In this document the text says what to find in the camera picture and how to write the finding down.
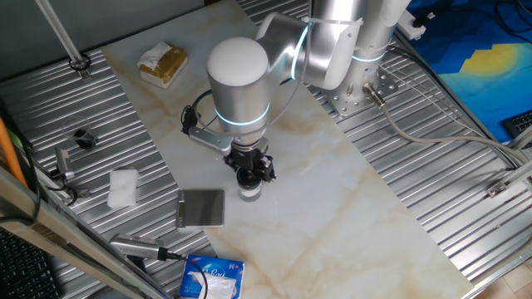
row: yellow object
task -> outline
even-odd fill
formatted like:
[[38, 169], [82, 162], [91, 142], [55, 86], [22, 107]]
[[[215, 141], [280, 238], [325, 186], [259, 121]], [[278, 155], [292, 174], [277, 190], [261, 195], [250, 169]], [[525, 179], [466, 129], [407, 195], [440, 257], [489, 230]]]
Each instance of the yellow object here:
[[510, 71], [519, 55], [513, 44], [493, 45], [491, 50], [476, 50], [460, 72], [476, 76], [498, 76]]
[[9, 165], [9, 170], [11, 170], [11, 174], [27, 188], [26, 179], [24, 179], [22, 169], [18, 163], [17, 153], [15, 153], [13, 143], [9, 138], [9, 133], [7, 132], [5, 124], [3, 124], [2, 118], [0, 118], [0, 145], [2, 145], [3, 153], [6, 155], [7, 164]]
[[188, 61], [185, 49], [173, 46], [168, 42], [166, 44], [170, 46], [170, 49], [159, 59], [154, 70], [145, 65], [141, 65], [139, 68], [144, 80], [162, 88], [168, 87]]

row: white sponge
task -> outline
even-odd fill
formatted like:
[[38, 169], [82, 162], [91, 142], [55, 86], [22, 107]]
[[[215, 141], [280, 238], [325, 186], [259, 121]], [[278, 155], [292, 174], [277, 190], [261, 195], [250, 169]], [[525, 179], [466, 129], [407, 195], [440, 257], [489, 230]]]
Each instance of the white sponge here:
[[107, 205], [112, 208], [136, 205], [136, 180], [138, 178], [139, 172], [136, 169], [111, 171]]

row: white cloth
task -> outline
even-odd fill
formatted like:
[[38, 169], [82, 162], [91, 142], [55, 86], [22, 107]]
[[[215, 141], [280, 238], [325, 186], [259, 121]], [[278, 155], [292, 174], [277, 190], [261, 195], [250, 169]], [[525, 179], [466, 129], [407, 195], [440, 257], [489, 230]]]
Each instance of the white cloth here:
[[139, 62], [137, 62], [136, 65], [138, 67], [145, 65], [148, 66], [152, 71], [154, 71], [161, 57], [166, 54], [166, 52], [168, 52], [171, 48], [172, 47], [168, 46], [166, 42], [160, 42], [156, 44], [155, 47], [152, 47], [151, 50], [144, 53], [140, 57]]
[[109, 195], [107, 205], [112, 208], [136, 205], [136, 169], [115, 170], [109, 173]]
[[[188, 274], [194, 276], [199, 284], [201, 284], [201, 292], [199, 293], [198, 298], [203, 299], [205, 296], [205, 281], [203, 280], [203, 276], [201, 276], [201, 273], [199, 272], [192, 271], [190, 271]], [[205, 277], [207, 277], [207, 284], [209, 286], [209, 290], [207, 291], [207, 299], [231, 299], [233, 294], [236, 293], [236, 290], [234, 289], [234, 285], [236, 284], [235, 279], [216, 277], [208, 273], [205, 273]]]

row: blue fabric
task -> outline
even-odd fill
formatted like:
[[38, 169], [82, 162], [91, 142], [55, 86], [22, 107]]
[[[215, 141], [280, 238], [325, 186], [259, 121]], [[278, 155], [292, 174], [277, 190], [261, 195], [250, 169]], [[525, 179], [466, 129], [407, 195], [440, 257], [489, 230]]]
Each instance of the blue fabric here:
[[[416, 17], [425, 16], [447, 3], [448, 0], [414, 0], [408, 10]], [[523, 0], [523, 3], [532, 7], [530, 0]], [[494, 5], [495, 1], [456, 0], [453, 7], [474, 7], [495, 15]], [[521, 12], [532, 23], [532, 17]], [[530, 28], [517, 14], [515, 6], [501, 4], [500, 13], [511, 28]], [[517, 34], [532, 40], [532, 31]], [[510, 36], [495, 21], [478, 12], [436, 15], [426, 24], [426, 33], [421, 39], [411, 44], [499, 141], [510, 140], [500, 122], [532, 110], [531, 45]], [[495, 44], [517, 44], [517, 57], [511, 69], [492, 76], [461, 72], [464, 62], [475, 51], [490, 50]]]

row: metal rod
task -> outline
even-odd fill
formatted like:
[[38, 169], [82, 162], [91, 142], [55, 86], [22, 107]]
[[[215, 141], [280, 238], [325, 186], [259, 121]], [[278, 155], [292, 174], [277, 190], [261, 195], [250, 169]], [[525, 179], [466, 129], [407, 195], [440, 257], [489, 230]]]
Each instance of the metal rod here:
[[35, 2], [39, 8], [41, 8], [42, 14], [44, 14], [44, 17], [46, 17], [50, 23], [50, 26], [52, 26], [53, 31], [56, 33], [61, 44], [65, 47], [66, 53], [68, 53], [68, 56], [72, 59], [72, 62], [77, 66], [83, 65], [85, 63], [83, 57], [81, 57], [80, 52], [76, 49], [76, 46], [74, 46], [74, 43], [59, 21], [59, 18], [57, 17], [56, 12], [53, 10], [52, 5], [50, 5], [50, 2], [48, 0], [35, 0]]

